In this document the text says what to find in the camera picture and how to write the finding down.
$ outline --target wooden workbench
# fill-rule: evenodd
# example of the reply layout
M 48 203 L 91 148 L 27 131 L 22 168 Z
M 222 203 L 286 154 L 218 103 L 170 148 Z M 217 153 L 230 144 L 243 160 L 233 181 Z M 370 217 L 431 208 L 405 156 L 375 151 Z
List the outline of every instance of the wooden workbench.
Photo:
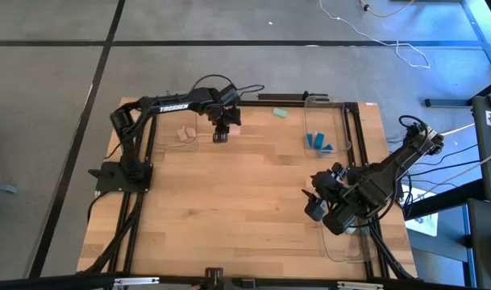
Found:
M 368 160 L 381 161 L 389 153 L 378 107 L 372 103 L 359 107 Z M 213 144 L 214 128 L 201 116 L 196 143 L 185 150 L 155 149 L 152 186 L 144 198 L 131 273 L 203 276 L 206 267 L 223 267 L 226 276 L 239 277 L 366 277 L 363 263 L 327 257 L 340 260 L 355 255 L 359 249 L 353 239 L 327 230 L 322 236 L 317 224 L 304 214 L 307 197 L 301 189 L 311 189 L 310 175 L 337 161 L 348 164 L 346 152 L 307 157 L 303 108 L 284 108 L 287 118 L 274 116 L 272 109 L 242 107 L 241 133 L 229 136 L 228 143 Z M 175 123 L 175 115 L 161 115 L 160 123 Z M 360 164 L 356 137 L 352 139 Z M 113 133 L 109 151 L 117 144 Z M 119 151 L 112 157 L 118 159 Z M 110 193 L 93 207 L 78 270 L 90 266 L 113 238 L 121 200 L 121 193 Z M 381 228 L 395 257 L 415 276 L 399 207 L 394 206 L 381 220 Z M 123 266 L 125 245 L 124 240 L 118 269 Z M 379 276 L 377 258 L 372 264 Z

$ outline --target gray floor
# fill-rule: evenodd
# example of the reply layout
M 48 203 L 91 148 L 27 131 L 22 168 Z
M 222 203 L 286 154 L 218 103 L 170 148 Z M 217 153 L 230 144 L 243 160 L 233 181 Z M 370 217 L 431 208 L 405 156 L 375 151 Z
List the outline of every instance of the gray floor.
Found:
M 323 3 L 333 15 L 378 39 L 476 40 L 458 3 L 419 3 L 389 19 L 365 14 L 356 2 Z M 404 5 L 387 0 L 370 3 L 380 13 Z M 105 39 L 116 4 L 116 0 L 0 2 L 0 39 Z M 10 18 L 19 20 L 14 23 Z M 140 0 L 127 2 L 116 39 L 363 38 L 345 23 L 328 19 L 315 0 Z M 479 48 L 422 51 L 432 68 L 410 68 L 392 48 L 112 48 L 44 274 L 76 269 L 95 184 L 87 169 L 97 168 L 106 153 L 111 130 L 107 116 L 121 97 L 185 92 L 202 75 L 222 73 L 237 85 L 264 84 L 266 92 L 309 90 L 329 93 L 339 101 L 377 102 L 389 139 L 404 134 L 397 123 L 401 114 L 419 116 L 440 132 L 472 122 L 468 110 L 430 110 L 422 101 L 466 98 L 490 84 L 485 53 Z M 15 196 L 0 193 L 0 280 L 24 275 L 100 52 L 100 48 L 0 48 L 0 180 L 21 191 Z M 421 61 L 409 49 L 400 53 Z M 222 84 L 208 80 L 204 85 Z M 446 140 L 445 152 L 476 143 L 472 130 Z M 448 162 L 463 158 L 476 158 L 476 150 Z M 442 181 L 453 172 L 427 178 Z M 476 174 L 480 173 L 456 182 L 463 184 Z M 420 270 L 443 268 L 440 258 L 415 256 L 418 273 L 425 279 L 461 281 L 461 267 L 441 280 Z

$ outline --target black metal bracket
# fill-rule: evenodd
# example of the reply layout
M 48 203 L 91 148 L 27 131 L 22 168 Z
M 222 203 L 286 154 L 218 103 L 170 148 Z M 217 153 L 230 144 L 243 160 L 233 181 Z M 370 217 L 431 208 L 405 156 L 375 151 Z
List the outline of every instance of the black metal bracket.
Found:
M 144 178 L 132 183 L 126 177 L 119 162 L 104 162 L 100 169 L 90 169 L 89 174 L 98 179 L 96 190 L 100 192 L 145 193 L 150 188 L 153 164 L 143 163 Z

